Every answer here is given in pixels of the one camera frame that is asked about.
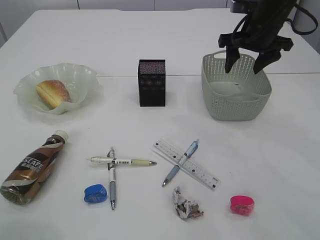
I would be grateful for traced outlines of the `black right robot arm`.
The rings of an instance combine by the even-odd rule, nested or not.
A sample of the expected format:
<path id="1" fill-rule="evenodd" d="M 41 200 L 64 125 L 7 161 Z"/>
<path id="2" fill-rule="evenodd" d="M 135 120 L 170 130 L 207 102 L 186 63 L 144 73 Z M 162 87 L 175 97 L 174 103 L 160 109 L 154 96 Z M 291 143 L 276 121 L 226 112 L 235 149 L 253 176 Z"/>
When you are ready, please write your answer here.
<path id="1" fill-rule="evenodd" d="M 240 58 L 240 48 L 258 53 L 255 74 L 278 61 L 281 50 L 290 51 L 293 41 L 278 33 L 295 4 L 295 0 L 233 0 L 230 11 L 245 16 L 232 33 L 219 36 L 219 47 L 226 48 L 225 72 L 229 73 Z"/>

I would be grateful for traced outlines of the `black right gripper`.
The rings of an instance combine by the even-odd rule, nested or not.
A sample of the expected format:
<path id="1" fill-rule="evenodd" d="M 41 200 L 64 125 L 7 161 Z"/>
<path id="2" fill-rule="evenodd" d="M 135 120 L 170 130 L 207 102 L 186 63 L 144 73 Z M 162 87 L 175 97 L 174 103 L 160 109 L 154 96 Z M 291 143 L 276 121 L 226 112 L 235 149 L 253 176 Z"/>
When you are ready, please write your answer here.
<path id="1" fill-rule="evenodd" d="M 233 0 L 230 11 L 245 16 L 232 33 L 221 34 L 220 48 L 226 47 L 224 69 L 229 73 L 240 58 L 239 48 L 258 53 L 253 72 L 281 58 L 281 50 L 290 51 L 293 41 L 278 33 L 294 7 L 292 0 Z"/>

